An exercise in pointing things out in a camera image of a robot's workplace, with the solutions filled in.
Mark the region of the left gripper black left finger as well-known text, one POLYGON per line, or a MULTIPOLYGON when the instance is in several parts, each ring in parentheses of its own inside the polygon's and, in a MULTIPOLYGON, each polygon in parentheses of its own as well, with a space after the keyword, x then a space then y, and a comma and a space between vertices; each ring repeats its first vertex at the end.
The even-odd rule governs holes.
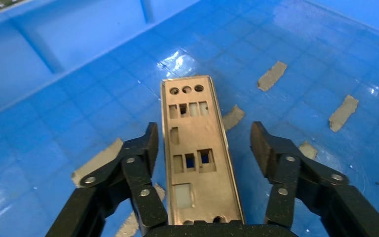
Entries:
POLYGON ((158 147, 157 124, 150 122, 143 136, 125 141, 112 161, 80 180, 46 235, 99 237, 127 199, 143 234, 166 225, 167 212, 151 181, 158 147))

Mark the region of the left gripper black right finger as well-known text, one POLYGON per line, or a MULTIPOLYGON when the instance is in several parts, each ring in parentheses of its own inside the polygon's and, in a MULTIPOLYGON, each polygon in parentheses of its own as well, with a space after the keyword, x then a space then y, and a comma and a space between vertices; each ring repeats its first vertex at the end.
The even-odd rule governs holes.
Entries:
POLYGON ((344 174, 304 156, 290 140, 251 125, 250 148, 271 184, 265 223, 290 231, 301 200, 331 237, 379 237, 379 213, 344 174))

